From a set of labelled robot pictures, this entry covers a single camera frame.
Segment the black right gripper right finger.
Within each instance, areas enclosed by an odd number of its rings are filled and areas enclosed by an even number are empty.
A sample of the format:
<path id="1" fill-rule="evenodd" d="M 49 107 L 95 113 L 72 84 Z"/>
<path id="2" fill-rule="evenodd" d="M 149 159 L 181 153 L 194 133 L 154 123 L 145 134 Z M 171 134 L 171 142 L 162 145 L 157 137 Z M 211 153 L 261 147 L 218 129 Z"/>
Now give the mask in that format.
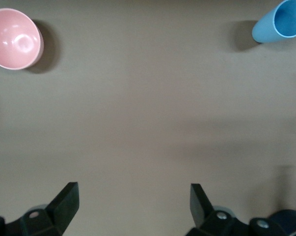
<path id="1" fill-rule="evenodd" d="M 200 184 L 190 185 L 190 211 L 195 223 L 188 236 L 249 236 L 250 228 L 224 210 L 215 210 Z"/>

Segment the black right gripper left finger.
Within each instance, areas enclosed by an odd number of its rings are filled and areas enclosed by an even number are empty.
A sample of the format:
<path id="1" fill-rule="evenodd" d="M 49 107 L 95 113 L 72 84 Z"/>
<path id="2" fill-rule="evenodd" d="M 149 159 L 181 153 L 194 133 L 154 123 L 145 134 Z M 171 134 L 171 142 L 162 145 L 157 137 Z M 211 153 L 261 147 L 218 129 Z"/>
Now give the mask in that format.
<path id="1" fill-rule="evenodd" d="M 80 206 L 79 185 L 70 182 L 46 206 L 34 207 L 5 225 L 5 236 L 61 236 Z"/>

